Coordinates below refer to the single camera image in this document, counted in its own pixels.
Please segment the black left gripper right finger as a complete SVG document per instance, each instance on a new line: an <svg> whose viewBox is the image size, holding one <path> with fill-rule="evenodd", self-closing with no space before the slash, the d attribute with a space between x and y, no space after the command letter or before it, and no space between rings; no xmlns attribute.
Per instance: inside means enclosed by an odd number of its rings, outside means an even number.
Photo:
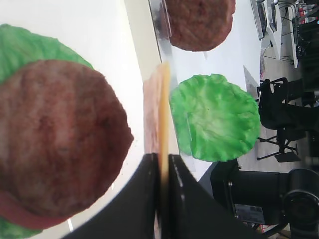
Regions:
<svg viewBox="0 0 319 239"><path fill-rule="evenodd" d="M194 179L179 155L169 155L169 237L171 239L257 239Z"/></svg>

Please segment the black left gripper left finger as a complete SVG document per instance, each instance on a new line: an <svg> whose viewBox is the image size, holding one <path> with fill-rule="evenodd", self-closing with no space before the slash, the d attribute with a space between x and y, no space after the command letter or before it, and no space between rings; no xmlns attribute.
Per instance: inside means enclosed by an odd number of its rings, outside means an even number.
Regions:
<svg viewBox="0 0 319 239"><path fill-rule="evenodd" d="M145 154L113 200L65 239L152 239L159 185L158 156Z"/></svg>

